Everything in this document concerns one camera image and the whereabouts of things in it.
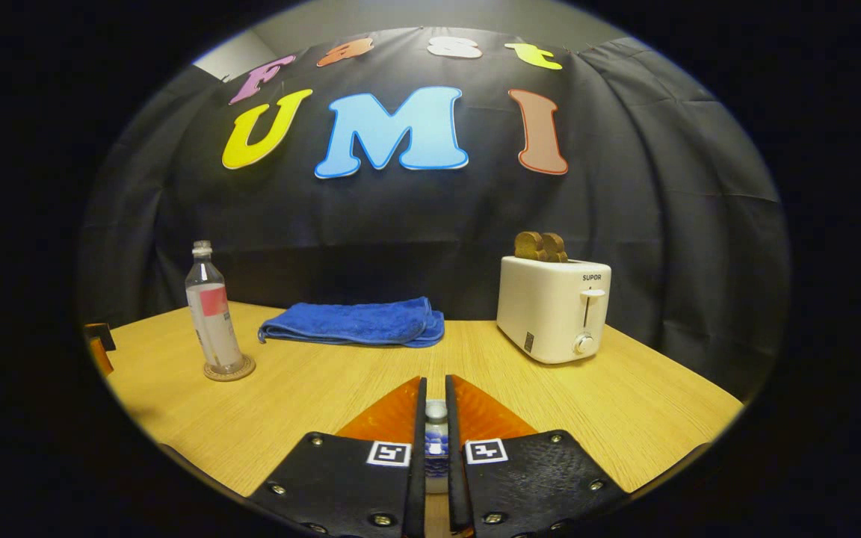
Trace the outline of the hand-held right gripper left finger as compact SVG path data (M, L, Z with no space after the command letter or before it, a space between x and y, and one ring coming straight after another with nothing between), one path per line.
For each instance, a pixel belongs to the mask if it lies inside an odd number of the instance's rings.
M305 433L249 500L314 536L424 536L426 396L416 376L335 435Z

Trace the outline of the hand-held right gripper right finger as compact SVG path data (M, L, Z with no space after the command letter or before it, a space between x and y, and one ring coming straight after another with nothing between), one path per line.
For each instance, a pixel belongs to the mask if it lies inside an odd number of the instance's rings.
M445 378L448 503L459 537L574 537L629 494L564 430L536 431L457 375Z

